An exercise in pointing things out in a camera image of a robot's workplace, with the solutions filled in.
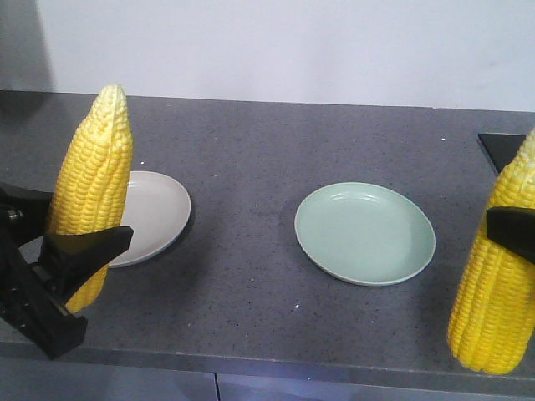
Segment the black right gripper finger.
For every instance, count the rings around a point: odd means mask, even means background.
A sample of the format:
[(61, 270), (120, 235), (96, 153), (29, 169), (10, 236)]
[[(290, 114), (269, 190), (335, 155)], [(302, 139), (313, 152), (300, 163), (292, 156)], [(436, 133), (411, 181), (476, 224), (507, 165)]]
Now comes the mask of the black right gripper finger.
[(534, 263), (534, 209), (494, 206), (486, 212), (487, 238)]

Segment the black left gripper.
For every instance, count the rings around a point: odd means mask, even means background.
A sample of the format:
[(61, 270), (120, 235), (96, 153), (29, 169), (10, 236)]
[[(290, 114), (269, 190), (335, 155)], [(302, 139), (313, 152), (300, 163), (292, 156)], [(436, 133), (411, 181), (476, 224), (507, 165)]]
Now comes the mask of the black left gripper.
[(19, 251), (45, 232), (53, 194), (1, 183), (1, 318), (58, 358), (83, 341), (87, 320), (68, 312), (67, 301), (100, 268), (127, 251), (134, 234), (128, 226), (79, 235), (46, 234), (39, 265), (47, 292)]

